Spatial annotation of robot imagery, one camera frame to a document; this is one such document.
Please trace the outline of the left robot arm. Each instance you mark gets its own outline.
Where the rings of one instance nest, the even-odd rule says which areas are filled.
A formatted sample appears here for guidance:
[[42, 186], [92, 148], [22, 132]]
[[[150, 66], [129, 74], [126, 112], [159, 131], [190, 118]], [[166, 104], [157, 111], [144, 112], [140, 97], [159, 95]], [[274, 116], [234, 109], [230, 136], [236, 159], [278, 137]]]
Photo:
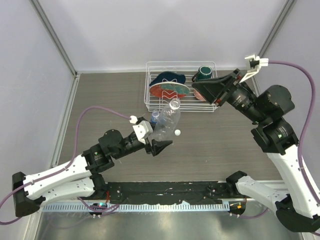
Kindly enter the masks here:
[[116, 129], [110, 129], [98, 139], [97, 144], [64, 164], [29, 175], [23, 172], [13, 174], [15, 216], [31, 215], [41, 207], [68, 198], [100, 200], [107, 192], [101, 173], [112, 168], [114, 160], [140, 150], [157, 156], [172, 144], [171, 140], [149, 139], [155, 124], [145, 118], [135, 117], [132, 124], [133, 131], [127, 137]]

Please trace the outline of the clear unlabelled plastic bottle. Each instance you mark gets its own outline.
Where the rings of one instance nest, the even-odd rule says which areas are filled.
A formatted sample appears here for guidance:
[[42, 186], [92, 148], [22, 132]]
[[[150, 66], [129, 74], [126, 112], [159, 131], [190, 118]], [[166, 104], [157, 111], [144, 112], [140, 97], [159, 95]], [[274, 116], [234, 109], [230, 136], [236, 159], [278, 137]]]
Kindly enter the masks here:
[[160, 111], [153, 130], [153, 138], [157, 142], [168, 140], [174, 134], [181, 117], [180, 106], [181, 101], [174, 98]]

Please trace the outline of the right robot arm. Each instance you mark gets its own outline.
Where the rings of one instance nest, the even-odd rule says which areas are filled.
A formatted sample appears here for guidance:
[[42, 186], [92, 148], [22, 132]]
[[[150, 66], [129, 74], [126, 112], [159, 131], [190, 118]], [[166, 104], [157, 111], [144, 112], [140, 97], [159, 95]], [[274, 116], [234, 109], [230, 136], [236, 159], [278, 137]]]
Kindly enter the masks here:
[[253, 139], [281, 175], [287, 192], [277, 191], [237, 171], [226, 179], [226, 193], [244, 195], [269, 208], [291, 232], [315, 233], [320, 228], [320, 205], [307, 190], [303, 175], [308, 172], [298, 159], [299, 139], [284, 115], [294, 109], [289, 90], [272, 85], [256, 95], [236, 69], [218, 78], [201, 79], [197, 73], [192, 87], [210, 104], [230, 104], [247, 117], [254, 128]]

